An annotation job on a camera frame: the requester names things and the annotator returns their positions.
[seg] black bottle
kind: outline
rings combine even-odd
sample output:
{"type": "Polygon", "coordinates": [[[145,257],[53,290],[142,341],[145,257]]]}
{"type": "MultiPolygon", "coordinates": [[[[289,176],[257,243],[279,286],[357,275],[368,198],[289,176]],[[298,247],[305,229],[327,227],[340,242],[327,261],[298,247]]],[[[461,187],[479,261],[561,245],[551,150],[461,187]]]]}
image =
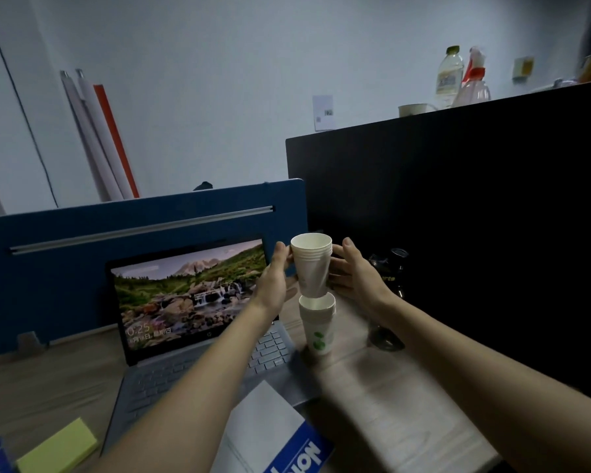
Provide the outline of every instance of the black bottle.
{"type": "MultiPolygon", "coordinates": [[[[405,298],[403,279],[405,276],[407,256],[408,253],[406,250],[395,247],[385,257],[372,255],[368,259],[383,279],[383,282],[385,282],[385,285],[394,294],[401,297],[401,299],[405,298]]],[[[394,335],[394,332],[385,327],[378,326],[374,322],[371,322],[368,328],[368,340],[378,349],[388,352],[405,348],[405,344],[394,335]]]]}

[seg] hand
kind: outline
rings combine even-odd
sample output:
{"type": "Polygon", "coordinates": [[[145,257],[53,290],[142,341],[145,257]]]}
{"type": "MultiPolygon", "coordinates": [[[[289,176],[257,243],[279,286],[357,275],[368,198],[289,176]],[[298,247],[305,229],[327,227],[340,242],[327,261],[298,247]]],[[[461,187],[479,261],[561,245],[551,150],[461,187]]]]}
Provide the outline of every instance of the hand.
{"type": "Polygon", "coordinates": [[[292,261],[291,247],[286,247],[282,242],[276,243],[271,263],[256,281],[251,302],[259,306],[271,320],[280,313],[284,302],[297,293],[297,279],[285,277],[285,269],[292,261]]]}
{"type": "Polygon", "coordinates": [[[379,273],[363,258],[350,238],[345,238],[343,245],[333,244],[333,254],[343,259],[331,257],[328,275],[331,289],[355,299],[377,320],[378,312],[394,298],[394,293],[387,288],[379,273]]]}

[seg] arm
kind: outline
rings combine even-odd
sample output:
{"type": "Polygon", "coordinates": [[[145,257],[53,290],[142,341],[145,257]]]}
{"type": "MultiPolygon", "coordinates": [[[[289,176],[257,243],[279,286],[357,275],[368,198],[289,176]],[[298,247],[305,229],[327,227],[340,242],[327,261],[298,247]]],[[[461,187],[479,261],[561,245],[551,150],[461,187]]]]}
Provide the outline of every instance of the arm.
{"type": "Polygon", "coordinates": [[[199,361],[109,454],[94,473],[208,473],[237,400],[254,345],[297,292],[287,290],[289,249],[276,244],[250,303],[199,361]]]}
{"type": "Polygon", "coordinates": [[[331,286],[355,298],[425,365],[519,473],[591,472],[591,399],[395,296],[349,239],[331,286]]]}

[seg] forearm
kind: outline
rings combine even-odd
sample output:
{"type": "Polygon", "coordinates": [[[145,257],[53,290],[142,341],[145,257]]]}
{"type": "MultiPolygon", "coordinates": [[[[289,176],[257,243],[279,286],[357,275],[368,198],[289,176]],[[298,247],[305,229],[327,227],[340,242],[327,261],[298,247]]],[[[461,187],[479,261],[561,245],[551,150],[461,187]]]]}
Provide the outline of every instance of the forearm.
{"type": "Polygon", "coordinates": [[[517,471],[591,471],[590,398],[401,299],[379,312],[517,471]]]}
{"type": "Polygon", "coordinates": [[[95,471],[207,473],[268,318],[252,301],[95,471]]]}

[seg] white cup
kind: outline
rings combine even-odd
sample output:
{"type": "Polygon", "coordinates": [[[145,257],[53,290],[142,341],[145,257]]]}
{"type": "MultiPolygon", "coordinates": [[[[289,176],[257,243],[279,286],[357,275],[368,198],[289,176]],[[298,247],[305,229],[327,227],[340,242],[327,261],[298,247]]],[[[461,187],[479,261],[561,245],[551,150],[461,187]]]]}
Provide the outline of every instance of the white cup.
{"type": "Polygon", "coordinates": [[[326,279],[333,253],[331,237],[316,232],[300,234],[291,239],[291,251],[300,293],[312,299],[323,297],[328,292],[326,279]]]}
{"type": "Polygon", "coordinates": [[[404,104],[398,107],[398,117],[405,118],[406,116],[415,116],[437,110],[438,108],[436,108],[433,104],[429,104],[428,102],[419,102],[418,104],[404,104]]]}
{"type": "Polygon", "coordinates": [[[318,299],[300,297],[300,318],[309,350],[315,355],[325,355],[333,349],[335,337],[335,297],[328,293],[318,299]]]}

